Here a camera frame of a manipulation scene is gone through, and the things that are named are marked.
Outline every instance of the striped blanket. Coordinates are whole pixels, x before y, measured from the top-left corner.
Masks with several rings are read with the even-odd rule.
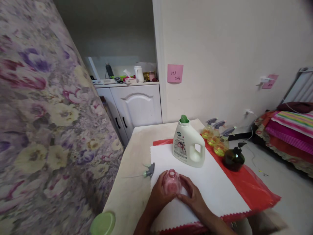
[[[277,111],[272,117],[272,120],[313,138],[313,114]]]

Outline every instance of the cabinet door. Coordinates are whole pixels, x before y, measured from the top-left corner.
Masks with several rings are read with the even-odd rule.
[[[122,120],[117,111],[110,88],[97,88],[97,92],[99,96],[104,96],[106,102],[108,103],[108,107],[113,117],[113,120],[111,120],[112,125],[114,129],[117,131],[117,133],[119,134],[119,138],[122,144],[124,145],[124,147],[126,147],[129,142],[129,139],[127,137],[124,126],[122,125]]]
[[[135,127],[162,123],[159,85],[110,89],[129,139]]]

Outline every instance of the cabinet handle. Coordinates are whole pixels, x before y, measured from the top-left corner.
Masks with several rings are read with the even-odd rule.
[[[117,117],[115,118],[115,121],[116,121],[116,124],[117,124],[118,128],[120,129],[121,127],[120,127],[120,125],[117,122]]]
[[[126,125],[126,123],[125,123],[125,119],[124,119],[124,117],[123,117],[123,121],[124,121],[125,127],[127,128],[127,125]]]

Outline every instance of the hand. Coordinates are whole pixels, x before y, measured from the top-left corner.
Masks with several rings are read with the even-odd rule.
[[[214,216],[214,214],[207,207],[205,201],[197,186],[191,181],[190,178],[180,174],[180,181],[183,187],[187,190],[190,197],[186,195],[179,194],[177,197],[183,203],[190,207],[193,213],[201,220],[204,221],[208,216]]]
[[[138,221],[134,235],[149,234],[154,219],[159,215],[163,208],[176,197],[176,194],[165,195],[162,183],[163,177],[167,172],[168,171],[164,171],[154,185],[146,209]]]
[[[156,184],[152,189],[148,204],[145,209],[145,212],[151,215],[153,219],[155,219],[163,210],[163,208],[176,197],[176,194],[165,195],[163,189],[163,178],[167,172],[168,170],[164,171],[159,176]]]
[[[221,218],[214,215],[207,207],[200,190],[186,176],[179,175],[183,187],[187,190],[190,197],[186,195],[177,195],[178,199],[185,203],[198,219],[214,234],[218,235],[236,235]]]

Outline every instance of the white felt cloth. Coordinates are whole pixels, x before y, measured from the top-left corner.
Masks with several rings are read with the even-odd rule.
[[[212,155],[205,150],[205,161],[201,168],[189,166],[172,155],[172,144],[152,146],[151,163],[155,163],[155,171],[151,179],[151,190],[159,175],[169,169],[188,176],[199,188],[209,209],[217,216],[247,212],[249,206],[225,175]],[[159,214],[151,231],[161,231],[199,221],[192,211],[175,198]]]

